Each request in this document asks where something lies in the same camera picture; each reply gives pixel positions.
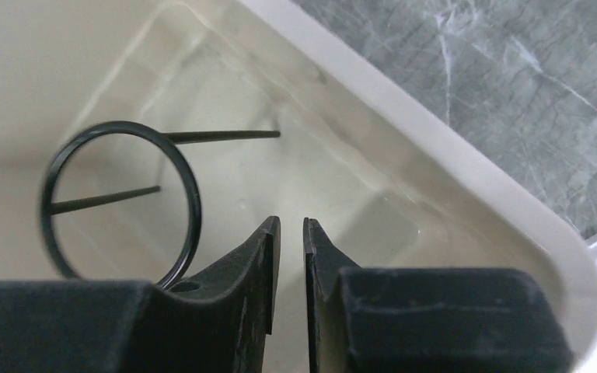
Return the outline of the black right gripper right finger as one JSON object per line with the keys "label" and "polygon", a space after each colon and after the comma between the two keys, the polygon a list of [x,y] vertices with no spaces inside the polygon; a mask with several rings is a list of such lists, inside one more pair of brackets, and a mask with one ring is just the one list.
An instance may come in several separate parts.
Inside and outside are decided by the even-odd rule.
{"label": "black right gripper right finger", "polygon": [[512,268],[366,268],[303,222],[312,372],[568,372],[564,330]]}

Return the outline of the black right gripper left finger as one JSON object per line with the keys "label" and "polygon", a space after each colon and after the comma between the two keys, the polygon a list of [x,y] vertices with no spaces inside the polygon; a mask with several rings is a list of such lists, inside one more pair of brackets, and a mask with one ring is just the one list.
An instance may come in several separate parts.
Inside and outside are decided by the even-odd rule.
{"label": "black right gripper left finger", "polygon": [[164,290],[148,281],[0,281],[0,372],[259,372],[281,223]]}

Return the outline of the black metal ring tripod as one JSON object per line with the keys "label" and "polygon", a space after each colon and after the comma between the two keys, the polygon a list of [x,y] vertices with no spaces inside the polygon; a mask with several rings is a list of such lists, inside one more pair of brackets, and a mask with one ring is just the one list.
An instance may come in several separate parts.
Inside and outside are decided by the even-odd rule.
{"label": "black metal ring tripod", "polygon": [[128,120],[113,120],[95,124],[80,131],[63,148],[61,148],[49,165],[42,190],[40,193],[39,222],[47,254],[57,272],[65,279],[80,279],[82,276],[75,270],[66,258],[54,230],[53,217],[73,211],[85,210],[125,200],[143,197],[161,191],[161,186],[147,186],[143,188],[125,190],[95,197],[79,198],[61,202],[54,201],[54,195],[59,178],[74,154],[91,141],[107,135],[125,134],[141,138],[157,147],[174,165],[187,199],[187,213],[189,227],[176,262],[164,275],[157,285],[163,289],[170,289],[179,282],[190,267],[197,252],[201,237],[202,202],[197,180],[189,162],[177,148],[178,145],[236,141],[261,138],[279,138],[279,130],[238,130],[238,131],[184,131],[159,132],[144,124]]}

